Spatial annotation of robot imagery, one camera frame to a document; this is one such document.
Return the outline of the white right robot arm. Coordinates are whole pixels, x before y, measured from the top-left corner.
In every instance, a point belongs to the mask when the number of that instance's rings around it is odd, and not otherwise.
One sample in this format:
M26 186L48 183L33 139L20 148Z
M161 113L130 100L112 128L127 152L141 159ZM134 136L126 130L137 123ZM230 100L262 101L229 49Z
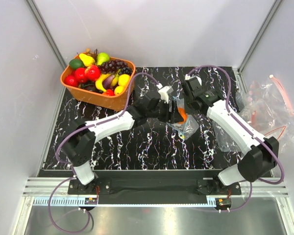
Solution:
M213 181L213 190L224 194L230 185L254 182L277 166L279 142L267 138L245 122L214 89L205 90L196 77L186 76L182 83L186 113L207 116L220 126L239 147L243 158L220 171Z

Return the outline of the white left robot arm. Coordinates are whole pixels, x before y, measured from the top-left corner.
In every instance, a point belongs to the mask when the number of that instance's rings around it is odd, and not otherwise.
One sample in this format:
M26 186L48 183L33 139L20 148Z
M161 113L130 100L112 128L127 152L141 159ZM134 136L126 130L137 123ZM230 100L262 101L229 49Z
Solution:
M77 126L65 137L59 149L68 157L73 175L84 193L90 194L96 189L96 176L90 166L94 144L115 133L142 126L149 118L170 124L184 120L176 101L166 103L160 98L142 97L112 116Z

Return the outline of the yellow toy banana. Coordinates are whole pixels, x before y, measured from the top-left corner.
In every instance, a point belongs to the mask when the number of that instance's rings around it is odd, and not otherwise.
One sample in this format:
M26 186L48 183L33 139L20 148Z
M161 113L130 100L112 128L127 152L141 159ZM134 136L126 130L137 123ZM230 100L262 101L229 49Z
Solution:
M101 74L100 77L95 81L95 87L102 91L106 92L106 89L103 86L103 82L110 76L111 74Z

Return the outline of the clear blue zip top bag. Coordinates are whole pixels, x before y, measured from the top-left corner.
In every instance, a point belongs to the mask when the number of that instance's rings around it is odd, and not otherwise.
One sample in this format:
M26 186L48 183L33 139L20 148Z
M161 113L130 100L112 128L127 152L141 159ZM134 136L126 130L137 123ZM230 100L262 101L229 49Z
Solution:
M174 96L173 100L177 103L177 108L183 117L183 121L174 124L168 123L168 126L178 131L178 135L181 139L187 140L199 129L199 124L192 115L185 113L184 99L179 99Z

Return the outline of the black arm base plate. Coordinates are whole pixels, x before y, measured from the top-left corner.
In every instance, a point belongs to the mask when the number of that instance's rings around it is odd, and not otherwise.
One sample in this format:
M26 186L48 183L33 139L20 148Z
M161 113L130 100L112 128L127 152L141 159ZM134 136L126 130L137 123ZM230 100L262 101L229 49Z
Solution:
M125 191L182 191L202 195L241 195L238 182L221 186L216 182L219 170L100 170L87 185L70 180L68 194L86 195L99 192L111 195Z

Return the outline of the orange toy orange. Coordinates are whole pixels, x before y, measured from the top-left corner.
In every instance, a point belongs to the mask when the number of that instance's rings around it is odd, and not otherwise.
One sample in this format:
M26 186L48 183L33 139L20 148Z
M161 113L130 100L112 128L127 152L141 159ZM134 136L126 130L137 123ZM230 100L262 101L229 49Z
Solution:
M185 113L185 109L182 108L182 107L179 107L178 111L179 111L181 117L183 118L183 120L181 122L179 122L179 124L183 124L183 123L185 123L187 121L187 118L188 118L187 114Z

